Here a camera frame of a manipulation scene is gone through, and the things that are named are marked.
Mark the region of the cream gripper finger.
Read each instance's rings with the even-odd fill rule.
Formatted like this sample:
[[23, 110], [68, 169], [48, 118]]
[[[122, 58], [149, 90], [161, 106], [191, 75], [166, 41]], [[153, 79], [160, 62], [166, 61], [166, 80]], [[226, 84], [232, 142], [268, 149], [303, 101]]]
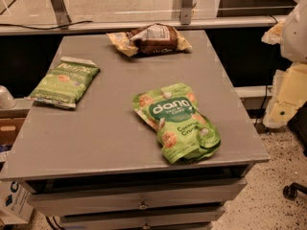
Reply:
[[283, 26], [283, 21], [275, 24], [263, 34], [261, 41], [270, 45], [280, 44], [282, 39]]
[[263, 118], [264, 126], [285, 126], [306, 102], [307, 64], [293, 63], [286, 71], [277, 70], [272, 82], [272, 98]]

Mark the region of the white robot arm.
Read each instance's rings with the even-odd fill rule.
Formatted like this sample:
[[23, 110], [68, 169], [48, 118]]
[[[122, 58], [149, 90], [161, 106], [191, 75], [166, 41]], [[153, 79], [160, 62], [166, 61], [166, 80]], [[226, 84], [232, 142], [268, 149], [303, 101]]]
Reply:
[[261, 40], [279, 44], [283, 58], [292, 64], [273, 76], [272, 98], [263, 124], [268, 128], [285, 126], [307, 102], [307, 0], [301, 0], [287, 18], [271, 27]]

